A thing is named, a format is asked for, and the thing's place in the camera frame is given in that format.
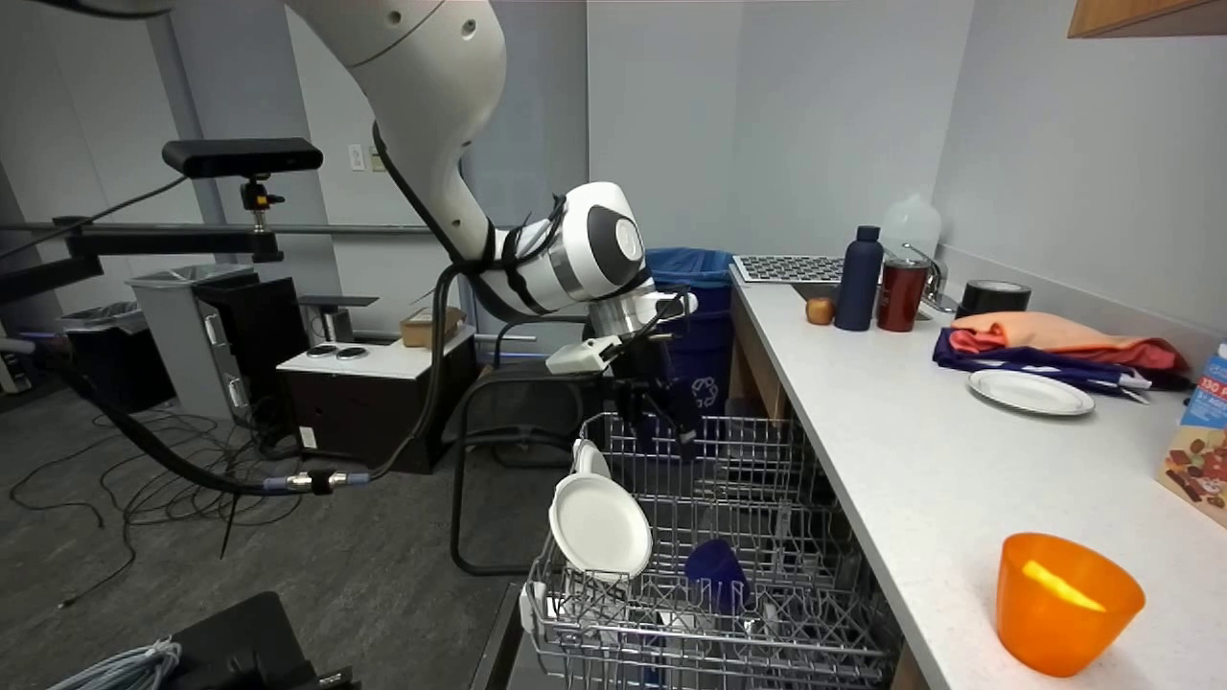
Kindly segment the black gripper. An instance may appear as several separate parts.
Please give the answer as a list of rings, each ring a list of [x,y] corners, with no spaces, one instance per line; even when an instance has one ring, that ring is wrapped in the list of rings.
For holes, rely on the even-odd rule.
[[[642,298],[647,321],[614,350],[614,411],[642,436],[668,425],[679,440],[700,434],[694,394],[671,378],[671,328],[700,309],[689,289],[654,293]]]

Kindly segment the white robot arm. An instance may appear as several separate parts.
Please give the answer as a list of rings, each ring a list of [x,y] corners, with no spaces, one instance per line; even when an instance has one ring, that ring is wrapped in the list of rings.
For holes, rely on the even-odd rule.
[[[500,226],[462,157],[507,83],[490,0],[285,0],[348,68],[394,189],[504,321],[585,305],[590,333],[556,350],[554,376],[606,376],[638,340],[689,317],[689,289],[659,289],[628,194],[614,180],[567,189],[537,224]]]

